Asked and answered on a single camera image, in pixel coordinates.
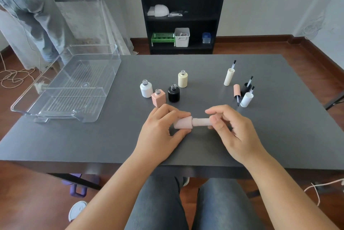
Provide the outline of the purple stool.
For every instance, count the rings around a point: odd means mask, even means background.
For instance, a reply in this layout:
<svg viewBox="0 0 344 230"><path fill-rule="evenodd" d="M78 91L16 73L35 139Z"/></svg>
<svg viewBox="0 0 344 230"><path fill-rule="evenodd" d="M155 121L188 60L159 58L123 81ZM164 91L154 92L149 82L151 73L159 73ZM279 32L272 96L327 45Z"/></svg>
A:
<svg viewBox="0 0 344 230"><path fill-rule="evenodd" d="M90 181L94 184L98 184L100 183L100 176L98 175L93 175L93 174L71 174L73 176L76 176L78 178ZM70 195L72 197L76 197L76 198L84 198L87 195L87 190L88 188L85 186L81 186L75 183L72 183L70 181L66 181L66 180L62 180L62 183L66 186L70 187Z"/></svg>

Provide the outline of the cream ribbed brush cap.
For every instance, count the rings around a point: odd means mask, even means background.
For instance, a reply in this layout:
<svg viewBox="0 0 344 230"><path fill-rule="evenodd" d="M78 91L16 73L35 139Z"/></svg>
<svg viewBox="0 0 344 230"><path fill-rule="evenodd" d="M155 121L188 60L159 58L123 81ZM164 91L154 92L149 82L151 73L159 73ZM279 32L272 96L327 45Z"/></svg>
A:
<svg viewBox="0 0 344 230"><path fill-rule="evenodd" d="M230 82L233 78L234 72L235 72L235 64L236 64L237 60L234 60L234 63L232 65L231 68L228 69L226 77L225 77L225 81L224 81L224 86L229 86Z"/></svg>

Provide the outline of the cream ribbed polish bottle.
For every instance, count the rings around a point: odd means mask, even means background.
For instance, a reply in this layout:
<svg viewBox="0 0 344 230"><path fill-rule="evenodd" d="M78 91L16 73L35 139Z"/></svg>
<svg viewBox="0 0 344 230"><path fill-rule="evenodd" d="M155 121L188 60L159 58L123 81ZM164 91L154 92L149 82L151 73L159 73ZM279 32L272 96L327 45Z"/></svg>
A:
<svg viewBox="0 0 344 230"><path fill-rule="evenodd" d="M181 70L181 72L178 74L178 87L185 88L187 87L187 83L188 83L188 74L185 70Z"/></svg>

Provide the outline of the white nail lamp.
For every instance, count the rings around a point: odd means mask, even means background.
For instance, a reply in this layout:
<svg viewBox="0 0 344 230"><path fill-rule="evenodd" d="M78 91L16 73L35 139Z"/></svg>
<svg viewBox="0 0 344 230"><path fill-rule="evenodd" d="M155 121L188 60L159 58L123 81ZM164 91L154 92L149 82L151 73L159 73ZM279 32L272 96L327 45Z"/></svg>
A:
<svg viewBox="0 0 344 230"><path fill-rule="evenodd" d="M165 17L170 14L169 9L165 5L157 4L155 6L151 6L147 12L147 16L154 16L154 17Z"/></svg>

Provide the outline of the white round lid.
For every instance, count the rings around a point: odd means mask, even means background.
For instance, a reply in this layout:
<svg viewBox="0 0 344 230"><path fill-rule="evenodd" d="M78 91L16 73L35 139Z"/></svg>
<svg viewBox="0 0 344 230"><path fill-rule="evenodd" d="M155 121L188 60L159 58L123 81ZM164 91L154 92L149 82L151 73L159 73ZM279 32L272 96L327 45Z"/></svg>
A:
<svg viewBox="0 0 344 230"><path fill-rule="evenodd" d="M68 213L68 220L69 222L72 222L76 219L76 217L86 208L87 202L85 201L79 201L76 202L70 209Z"/></svg>

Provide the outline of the black metal bar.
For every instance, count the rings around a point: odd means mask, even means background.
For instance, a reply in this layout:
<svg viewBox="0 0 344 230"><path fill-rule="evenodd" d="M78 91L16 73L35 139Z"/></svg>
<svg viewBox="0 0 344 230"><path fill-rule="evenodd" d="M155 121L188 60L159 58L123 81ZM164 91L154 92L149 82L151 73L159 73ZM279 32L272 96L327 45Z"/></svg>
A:
<svg viewBox="0 0 344 230"><path fill-rule="evenodd" d="M326 111L335 105L344 103L344 90L324 105Z"/></svg>

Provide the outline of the clear plastic storage bin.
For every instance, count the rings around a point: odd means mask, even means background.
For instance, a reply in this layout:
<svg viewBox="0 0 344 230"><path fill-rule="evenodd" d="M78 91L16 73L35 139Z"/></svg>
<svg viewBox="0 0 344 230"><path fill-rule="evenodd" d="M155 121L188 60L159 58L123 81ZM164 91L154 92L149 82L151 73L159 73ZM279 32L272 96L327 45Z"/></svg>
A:
<svg viewBox="0 0 344 230"><path fill-rule="evenodd" d="M95 122L121 64L115 44L71 45L11 105L12 112L49 119Z"/></svg>

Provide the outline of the green plastic basket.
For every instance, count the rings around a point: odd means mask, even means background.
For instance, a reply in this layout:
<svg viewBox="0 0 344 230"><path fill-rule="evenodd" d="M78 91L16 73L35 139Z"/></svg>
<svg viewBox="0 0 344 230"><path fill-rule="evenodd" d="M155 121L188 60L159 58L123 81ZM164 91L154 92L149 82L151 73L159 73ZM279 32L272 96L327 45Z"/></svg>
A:
<svg viewBox="0 0 344 230"><path fill-rule="evenodd" d="M158 43L172 43L175 47L175 34L172 32L154 32L151 36L151 46Z"/></svg>

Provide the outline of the person's right hand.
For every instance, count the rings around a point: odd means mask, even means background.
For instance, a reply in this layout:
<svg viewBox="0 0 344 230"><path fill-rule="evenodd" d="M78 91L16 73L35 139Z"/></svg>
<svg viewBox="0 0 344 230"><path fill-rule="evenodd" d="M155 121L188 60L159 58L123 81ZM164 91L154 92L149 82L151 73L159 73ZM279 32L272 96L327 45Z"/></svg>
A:
<svg viewBox="0 0 344 230"><path fill-rule="evenodd" d="M250 119L228 105L210 107L205 113L210 115L209 119L221 119L226 123L235 139L233 143L223 144L228 153L247 169L271 159Z"/></svg>

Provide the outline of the pale pink nail polish bottle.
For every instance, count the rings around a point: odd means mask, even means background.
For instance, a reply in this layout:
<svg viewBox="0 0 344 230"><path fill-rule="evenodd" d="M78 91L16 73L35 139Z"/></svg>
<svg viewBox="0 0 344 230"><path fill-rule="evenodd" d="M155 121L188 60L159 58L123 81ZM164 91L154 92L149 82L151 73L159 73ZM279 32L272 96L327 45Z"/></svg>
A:
<svg viewBox="0 0 344 230"><path fill-rule="evenodd" d="M178 119L173 124L174 129L192 129L193 128L193 117L188 116L186 118Z"/></svg>

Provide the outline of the person's right leg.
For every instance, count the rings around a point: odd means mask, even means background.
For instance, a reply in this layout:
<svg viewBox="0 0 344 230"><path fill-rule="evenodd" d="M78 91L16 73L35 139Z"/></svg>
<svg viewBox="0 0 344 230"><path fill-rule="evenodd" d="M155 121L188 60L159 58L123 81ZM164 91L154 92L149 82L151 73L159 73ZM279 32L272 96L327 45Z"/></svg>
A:
<svg viewBox="0 0 344 230"><path fill-rule="evenodd" d="M236 180L210 178L197 193L192 230L265 230L265 227Z"/></svg>

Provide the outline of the white storage box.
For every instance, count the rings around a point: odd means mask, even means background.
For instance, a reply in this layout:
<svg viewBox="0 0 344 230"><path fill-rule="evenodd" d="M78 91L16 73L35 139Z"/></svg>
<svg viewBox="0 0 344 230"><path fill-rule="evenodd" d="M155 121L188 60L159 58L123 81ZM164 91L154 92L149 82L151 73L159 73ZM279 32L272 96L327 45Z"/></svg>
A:
<svg viewBox="0 0 344 230"><path fill-rule="evenodd" d="M190 40L190 29L189 28L175 28L175 47L187 48Z"/></svg>

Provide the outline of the white brush cap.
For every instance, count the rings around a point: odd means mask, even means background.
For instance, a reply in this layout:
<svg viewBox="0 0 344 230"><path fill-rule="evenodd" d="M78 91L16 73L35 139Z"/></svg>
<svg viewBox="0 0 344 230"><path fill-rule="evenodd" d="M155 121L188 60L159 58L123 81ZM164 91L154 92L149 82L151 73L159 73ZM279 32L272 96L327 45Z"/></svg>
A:
<svg viewBox="0 0 344 230"><path fill-rule="evenodd" d="M251 100L254 98L254 94L253 94L254 88L255 86L252 86L250 92L246 93L244 97L242 97L242 100L240 102L241 107L247 107L249 103L251 102Z"/></svg>

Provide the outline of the white round polish bottle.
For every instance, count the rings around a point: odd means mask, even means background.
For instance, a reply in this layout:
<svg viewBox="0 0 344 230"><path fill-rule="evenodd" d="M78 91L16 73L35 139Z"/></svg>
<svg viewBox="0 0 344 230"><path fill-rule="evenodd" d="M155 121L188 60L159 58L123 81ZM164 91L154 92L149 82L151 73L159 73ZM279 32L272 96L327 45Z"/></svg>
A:
<svg viewBox="0 0 344 230"><path fill-rule="evenodd" d="M153 94L152 84L146 79L144 79L140 84L140 90L144 98L150 98Z"/></svg>

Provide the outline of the pink square polish bottle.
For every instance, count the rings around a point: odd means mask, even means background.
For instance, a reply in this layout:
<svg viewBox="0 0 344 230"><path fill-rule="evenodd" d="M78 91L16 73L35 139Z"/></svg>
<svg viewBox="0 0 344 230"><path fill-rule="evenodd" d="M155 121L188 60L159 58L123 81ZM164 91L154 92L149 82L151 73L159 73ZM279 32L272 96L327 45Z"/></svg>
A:
<svg viewBox="0 0 344 230"><path fill-rule="evenodd" d="M166 104L166 93L162 89L156 89L152 93L151 98L152 98L153 105L157 108Z"/></svg>

